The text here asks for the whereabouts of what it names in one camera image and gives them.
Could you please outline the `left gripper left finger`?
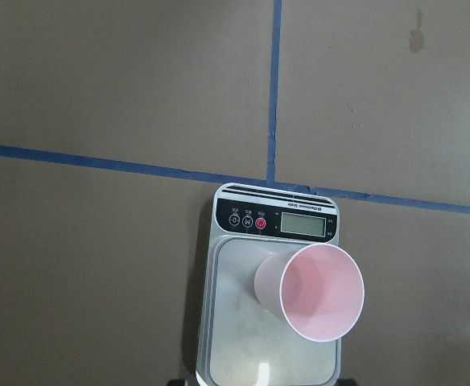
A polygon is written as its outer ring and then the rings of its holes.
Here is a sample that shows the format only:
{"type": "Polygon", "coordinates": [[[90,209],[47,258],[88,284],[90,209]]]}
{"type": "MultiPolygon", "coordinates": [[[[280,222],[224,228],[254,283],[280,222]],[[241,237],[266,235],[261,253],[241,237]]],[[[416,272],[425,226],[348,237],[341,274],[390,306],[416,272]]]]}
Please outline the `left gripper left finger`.
{"type": "Polygon", "coordinates": [[[188,382],[185,379],[173,379],[167,382],[167,386],[188,386],[188,382]]]}

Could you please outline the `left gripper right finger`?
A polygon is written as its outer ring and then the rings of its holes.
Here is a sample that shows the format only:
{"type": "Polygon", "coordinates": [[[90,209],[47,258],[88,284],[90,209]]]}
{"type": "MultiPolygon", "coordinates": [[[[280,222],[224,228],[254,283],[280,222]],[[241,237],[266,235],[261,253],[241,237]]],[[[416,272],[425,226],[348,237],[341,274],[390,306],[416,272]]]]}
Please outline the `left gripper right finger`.
{"type": "Polygon", "coordinates": [[[354,379],[339,379],[339,386],[357,386],[354,379]]]}

